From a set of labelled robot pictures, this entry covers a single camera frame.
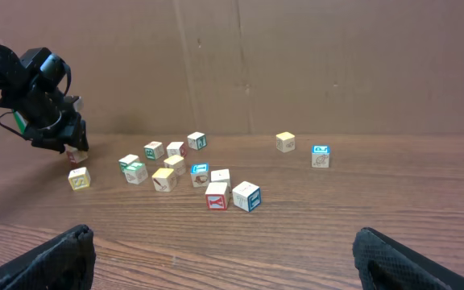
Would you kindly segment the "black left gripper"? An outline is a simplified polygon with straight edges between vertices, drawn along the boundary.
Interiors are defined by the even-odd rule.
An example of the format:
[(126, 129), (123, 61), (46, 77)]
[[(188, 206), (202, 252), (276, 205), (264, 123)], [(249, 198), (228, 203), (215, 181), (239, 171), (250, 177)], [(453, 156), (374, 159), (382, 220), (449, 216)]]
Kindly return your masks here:
[(0, 107), (18, 112), (27, 122), (20, 136), (38, 148), (87, 151), (86, 123), (75, 109), (81, 98), (69, 96), (71, 68), (47, 48), (33, 48), (19, 59), (23, 81), (1, 92)]

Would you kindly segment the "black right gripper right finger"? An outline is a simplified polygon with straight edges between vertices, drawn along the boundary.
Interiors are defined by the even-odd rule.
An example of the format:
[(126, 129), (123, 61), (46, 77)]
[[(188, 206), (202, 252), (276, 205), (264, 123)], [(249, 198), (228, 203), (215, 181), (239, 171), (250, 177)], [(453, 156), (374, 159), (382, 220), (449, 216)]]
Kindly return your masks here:
[(464, 277), (370, 227), (353, 243), (363, 290), (464, 290)]

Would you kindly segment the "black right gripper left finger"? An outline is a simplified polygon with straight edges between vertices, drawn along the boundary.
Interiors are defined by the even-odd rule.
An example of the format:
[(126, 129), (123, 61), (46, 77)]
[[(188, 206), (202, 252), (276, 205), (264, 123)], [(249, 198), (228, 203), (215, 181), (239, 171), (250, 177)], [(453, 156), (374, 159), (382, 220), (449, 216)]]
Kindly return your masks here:
[(94, 232), (80, 224), (0, 267), (0, 290), (89, 290)]

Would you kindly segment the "green top wooden block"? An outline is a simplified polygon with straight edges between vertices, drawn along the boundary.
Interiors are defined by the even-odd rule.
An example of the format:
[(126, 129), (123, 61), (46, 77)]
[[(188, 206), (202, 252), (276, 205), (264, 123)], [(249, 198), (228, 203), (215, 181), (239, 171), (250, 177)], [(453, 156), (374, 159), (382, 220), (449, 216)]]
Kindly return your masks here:
[(147, 167), (144, 163), (134, 162), (123, 169), (126, 180), (131, 184), (141, 184), (148, 178)]

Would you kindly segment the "red K wooden block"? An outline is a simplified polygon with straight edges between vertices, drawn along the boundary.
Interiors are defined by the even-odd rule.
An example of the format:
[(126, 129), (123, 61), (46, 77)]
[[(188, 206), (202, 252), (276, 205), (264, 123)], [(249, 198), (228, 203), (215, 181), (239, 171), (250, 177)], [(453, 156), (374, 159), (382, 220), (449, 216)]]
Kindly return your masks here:
[(205, 191), (208, 209), (227, 210), (230, 200), (229, 185), (226, 182), (211, 182)]

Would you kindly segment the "red letter wooden block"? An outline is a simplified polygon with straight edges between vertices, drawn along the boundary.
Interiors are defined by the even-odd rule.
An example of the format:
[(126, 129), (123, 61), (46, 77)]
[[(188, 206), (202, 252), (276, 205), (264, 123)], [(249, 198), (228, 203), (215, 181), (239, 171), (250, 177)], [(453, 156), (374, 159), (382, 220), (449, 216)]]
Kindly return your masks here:
[(89, 157), (87, 151), (80, 151), (75, 147), (66, 147), (66, 155), (72, 166), (78, 165)]

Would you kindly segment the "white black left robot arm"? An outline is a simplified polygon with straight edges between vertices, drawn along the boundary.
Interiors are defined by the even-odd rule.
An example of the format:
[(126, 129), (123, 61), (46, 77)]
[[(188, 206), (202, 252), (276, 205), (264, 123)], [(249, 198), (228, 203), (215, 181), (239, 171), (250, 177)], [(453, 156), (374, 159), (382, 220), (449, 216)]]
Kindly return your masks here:
[[(66, 79), (66, 88), (59, 83)], [(77, 111), (78, 96), (69, 96), (72, 74), (68, 64), (48, 48), (32, 48), (22, 56), (0, 44), (0, 108), (22, 117), (22, 130), (2, 125), (33, 147), (65, 152), (88, 151), (86, 123)]]

